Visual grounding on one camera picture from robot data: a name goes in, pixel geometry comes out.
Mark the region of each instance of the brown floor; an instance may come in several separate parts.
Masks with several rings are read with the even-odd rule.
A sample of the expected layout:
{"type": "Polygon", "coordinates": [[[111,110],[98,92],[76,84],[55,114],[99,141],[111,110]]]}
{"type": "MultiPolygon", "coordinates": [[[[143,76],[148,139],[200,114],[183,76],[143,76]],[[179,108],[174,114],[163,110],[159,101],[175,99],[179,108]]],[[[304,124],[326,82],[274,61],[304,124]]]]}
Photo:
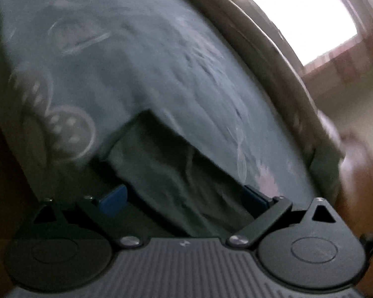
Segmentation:
{"type": "MultiPolygon", "coordinates": [[[[359,236],[373,232],[373,157],[354,137],[346,137],[344,141],[347,153],[341,165],[344,190],[336,209],[359,236]]],[[[2,264],[4,248],[36,206],[37,200],[0,131],[0,298],[12,288],[2,264]]],[[[373,295],[373,261],[359,288],[373,295]]]]}

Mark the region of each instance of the bright window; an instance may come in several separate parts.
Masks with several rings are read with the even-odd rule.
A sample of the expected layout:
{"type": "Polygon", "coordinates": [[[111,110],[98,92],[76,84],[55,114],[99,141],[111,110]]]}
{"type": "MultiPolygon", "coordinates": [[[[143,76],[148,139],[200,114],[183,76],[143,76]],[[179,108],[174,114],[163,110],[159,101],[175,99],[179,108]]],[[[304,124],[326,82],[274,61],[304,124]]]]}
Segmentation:
{"type": "Polygon", "coordinates": [[[253,0],[277,26],[303,65],[357,35],[340,0],[253,0]]]}

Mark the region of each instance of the round joint cover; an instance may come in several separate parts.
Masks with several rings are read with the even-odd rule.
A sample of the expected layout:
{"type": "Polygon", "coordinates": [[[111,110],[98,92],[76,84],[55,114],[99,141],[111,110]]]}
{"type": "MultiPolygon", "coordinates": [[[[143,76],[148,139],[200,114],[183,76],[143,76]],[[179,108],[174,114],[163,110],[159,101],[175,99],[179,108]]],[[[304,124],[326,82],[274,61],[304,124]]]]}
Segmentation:
{"type": "Polygon", "coordinates": [[[35,225],[34,237],[14,239],[4,255],[20,287],[60,292],[81,287],[109,264],[112,248],[103,236],[76,225],[35,225]]]}
{"type": "Polygon", "coordinates": [[[335,289],[350,283],[366,260],[354,236],[299,226],[270,233],[261,241],[257,253],[273,276],[311,290],[335,289]]]}

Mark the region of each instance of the green fabric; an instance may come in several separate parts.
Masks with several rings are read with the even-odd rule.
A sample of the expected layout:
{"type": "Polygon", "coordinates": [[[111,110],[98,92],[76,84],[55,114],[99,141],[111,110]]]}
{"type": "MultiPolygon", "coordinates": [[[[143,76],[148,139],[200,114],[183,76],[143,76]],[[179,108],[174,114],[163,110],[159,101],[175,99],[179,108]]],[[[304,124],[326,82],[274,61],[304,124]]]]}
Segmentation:
{"type": "Polygon", "coordinates": [[[242,186],[151,112],[120,134],[106,161],[176,228],[225,238],[253,220],[241,203],[242,186]]]}

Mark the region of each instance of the bed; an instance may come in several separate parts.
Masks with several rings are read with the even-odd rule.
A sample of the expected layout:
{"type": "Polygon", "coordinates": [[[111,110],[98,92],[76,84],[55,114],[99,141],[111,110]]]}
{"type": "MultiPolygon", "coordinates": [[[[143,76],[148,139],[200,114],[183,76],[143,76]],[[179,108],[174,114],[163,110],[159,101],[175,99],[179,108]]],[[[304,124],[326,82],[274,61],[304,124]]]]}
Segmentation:
{"type": "MultiPolygon", "coordinates": [[[[335,198],[340,153],[296,73],[230,0],[0,0],[0,127],[38,199],[115,187],[108,172],[123,170],[108,153],[146,111],[239,184],[302,208],[335,198]]],[[[231,234],[250,219],[233,204],[226,230],[180,228],[231,234]]]]}

